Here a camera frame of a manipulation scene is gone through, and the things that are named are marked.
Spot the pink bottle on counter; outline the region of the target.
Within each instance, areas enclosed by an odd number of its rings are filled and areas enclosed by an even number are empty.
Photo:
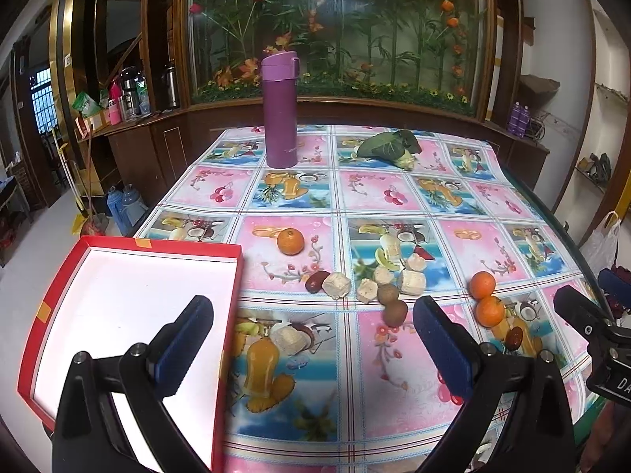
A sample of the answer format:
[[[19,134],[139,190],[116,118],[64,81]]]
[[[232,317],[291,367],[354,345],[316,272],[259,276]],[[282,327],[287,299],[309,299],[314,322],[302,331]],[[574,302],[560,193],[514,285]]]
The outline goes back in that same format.
[[[109,89],[108,113],[111,125],[120,124],[123,121],[121,110],[122,91],[119,85],[113,81]]]

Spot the red white shallow box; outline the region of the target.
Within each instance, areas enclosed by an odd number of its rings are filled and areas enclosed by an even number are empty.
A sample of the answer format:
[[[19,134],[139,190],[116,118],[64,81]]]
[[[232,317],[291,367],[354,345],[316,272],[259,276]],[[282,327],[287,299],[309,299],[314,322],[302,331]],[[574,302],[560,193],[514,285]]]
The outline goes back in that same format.
[[[237,244],[84,236],[60,266],[24,345],[17,392],[54,429],[72,358],[114,357],[149,343],[195,296],[214,322],[168,413],[206,467],[224,468],[230,348],[244,259]]]

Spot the brown kiwi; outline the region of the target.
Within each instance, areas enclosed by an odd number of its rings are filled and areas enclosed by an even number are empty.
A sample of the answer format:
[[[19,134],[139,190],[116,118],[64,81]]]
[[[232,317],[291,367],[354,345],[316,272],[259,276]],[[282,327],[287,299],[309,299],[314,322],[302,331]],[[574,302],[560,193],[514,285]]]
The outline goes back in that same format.
[[[377,288],[377,300],[379,300],[379,302],[384,306],[397,302],[399,300],[399,295],[400,292],[396,285],[383,284]]]
[[[407,313],[409,313],[407,303],[402,300],[396,300],[384,306],[382,319],[387,327],[398,328],[405,323]]]

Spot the fruit print tablecloth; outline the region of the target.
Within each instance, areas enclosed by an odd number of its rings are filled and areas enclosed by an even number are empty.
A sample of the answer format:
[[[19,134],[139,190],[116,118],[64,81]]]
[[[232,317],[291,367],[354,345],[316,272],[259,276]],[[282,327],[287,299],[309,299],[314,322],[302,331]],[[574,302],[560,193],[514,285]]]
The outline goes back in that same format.
[[[422,345],[431,296],[479,342],[551,352],[571,415],[595,403],[586,343],[553,309],[590,286],[488,144],[418,132],[411,171],[360,157],[368,126],[302,125],[274,170],[259,127],[176,170],[139,229],[244,253],[229,372],[229,472],[412,472],[462,407]]]

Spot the green leafy vegetable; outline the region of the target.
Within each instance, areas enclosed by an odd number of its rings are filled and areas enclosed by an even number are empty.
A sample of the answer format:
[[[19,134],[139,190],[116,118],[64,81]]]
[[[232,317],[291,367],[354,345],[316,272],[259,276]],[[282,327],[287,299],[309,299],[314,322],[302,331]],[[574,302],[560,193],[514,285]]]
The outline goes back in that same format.
[[[377,159],[405,171],[412,171],[422,148],[412,131],[397,129],[375,134],[358,146],[360,158]]]

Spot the orange mandarin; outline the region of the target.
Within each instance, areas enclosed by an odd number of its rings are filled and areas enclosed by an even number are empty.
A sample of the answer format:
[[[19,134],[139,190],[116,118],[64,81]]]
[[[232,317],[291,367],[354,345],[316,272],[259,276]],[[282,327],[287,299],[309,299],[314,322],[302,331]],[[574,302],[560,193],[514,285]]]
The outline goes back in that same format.
[[[493,328],[505,318],[505,304],[495,296],[488,296],[477,302],[475,317],[484,328]]]
[[[288,256],[298,255],[305,248],[305,238],[301,231],[287,227],[276,237],[278,250]]]
[[[495,286],[495,277],[493,277],[490,272],[478,271],[470,278],[467,288],[469,289],[470,296],[474,300],[479,301],[493,295]]]

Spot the white plastic bag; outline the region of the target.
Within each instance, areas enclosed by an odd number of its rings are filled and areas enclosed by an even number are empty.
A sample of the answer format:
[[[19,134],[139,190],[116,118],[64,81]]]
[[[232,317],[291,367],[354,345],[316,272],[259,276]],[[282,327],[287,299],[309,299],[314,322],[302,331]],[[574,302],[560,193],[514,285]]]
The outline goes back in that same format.
[[[595,277],[615,264],[622,220],[616,211],[609,211],[594,228],[580,251]]]

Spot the steel thermos flask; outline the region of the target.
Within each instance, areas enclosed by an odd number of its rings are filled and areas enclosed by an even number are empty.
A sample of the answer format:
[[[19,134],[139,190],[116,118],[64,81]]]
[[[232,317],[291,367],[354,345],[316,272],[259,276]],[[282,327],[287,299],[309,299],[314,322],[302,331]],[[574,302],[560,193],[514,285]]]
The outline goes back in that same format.
[[[169,63],[162,74],[162,81],[164,81],[167,91],[167,107],[174,109],[179,107],[179,94],[177,94],[177,78],[175,65]]]

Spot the purple bottles on shelf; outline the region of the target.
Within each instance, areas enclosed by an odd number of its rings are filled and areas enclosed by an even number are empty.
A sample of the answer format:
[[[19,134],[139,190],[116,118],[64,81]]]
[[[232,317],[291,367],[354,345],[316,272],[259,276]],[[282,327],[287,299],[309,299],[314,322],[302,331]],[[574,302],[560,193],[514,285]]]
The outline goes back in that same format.
[[[516,101],[510,111],[507,131],[516,137],[524,138],[530,121],[529,108]]]

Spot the purple thermos bottle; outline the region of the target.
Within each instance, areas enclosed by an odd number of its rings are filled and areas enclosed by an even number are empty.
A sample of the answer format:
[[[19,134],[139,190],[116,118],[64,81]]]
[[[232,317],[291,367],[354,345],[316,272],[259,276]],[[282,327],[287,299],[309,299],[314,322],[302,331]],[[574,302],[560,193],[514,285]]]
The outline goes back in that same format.
[[[295,51],[271,54],[262,61],[266,163],[273,169],[297,164],[297,93],[299,56]]]

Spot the red broom and dustpan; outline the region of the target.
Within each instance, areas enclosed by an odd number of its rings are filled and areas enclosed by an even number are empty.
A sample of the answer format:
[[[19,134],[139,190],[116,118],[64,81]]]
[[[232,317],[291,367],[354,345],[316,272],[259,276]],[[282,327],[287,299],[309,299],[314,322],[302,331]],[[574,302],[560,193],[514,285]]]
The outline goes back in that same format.
[[[67,143],[62,140],[58,126],[54,127],[51,135],[78,211],[72,224],[72,233],[80,236],[105,236],[109,221],[103,212],[98,212],[94,207],[91,177],[85,182],[77,162],[66,156]]]

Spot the beige sugarcane chunk small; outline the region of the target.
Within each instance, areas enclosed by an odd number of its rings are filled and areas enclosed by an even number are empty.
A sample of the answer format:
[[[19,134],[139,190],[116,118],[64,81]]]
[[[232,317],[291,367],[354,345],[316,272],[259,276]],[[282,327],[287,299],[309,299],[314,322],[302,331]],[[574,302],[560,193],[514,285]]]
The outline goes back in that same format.
[[[395,274],[384,266],[377,266],[373,271],[373,280],[377,285],[392,284]]]

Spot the blue thermos jug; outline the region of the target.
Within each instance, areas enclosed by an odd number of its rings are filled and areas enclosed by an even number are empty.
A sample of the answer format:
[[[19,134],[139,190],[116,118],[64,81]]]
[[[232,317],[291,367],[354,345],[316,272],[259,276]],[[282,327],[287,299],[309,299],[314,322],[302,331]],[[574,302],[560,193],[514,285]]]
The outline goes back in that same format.
[[[121,235],[126,236],[132,230],[132,224],[126,215],[123,203],[123,193],[120,190],[117,190],[114,186],[111,186],[108,190],[107,206]]]

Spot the beige sugarcane chunk top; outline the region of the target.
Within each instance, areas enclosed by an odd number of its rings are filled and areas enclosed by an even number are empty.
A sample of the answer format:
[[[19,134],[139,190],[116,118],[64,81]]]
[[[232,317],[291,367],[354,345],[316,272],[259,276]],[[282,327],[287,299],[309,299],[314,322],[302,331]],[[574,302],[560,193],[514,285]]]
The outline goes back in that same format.
[[[405,260],[405,268],[417,272],[422,272],[427,268],[427,261],[417,253],[412,253]]]

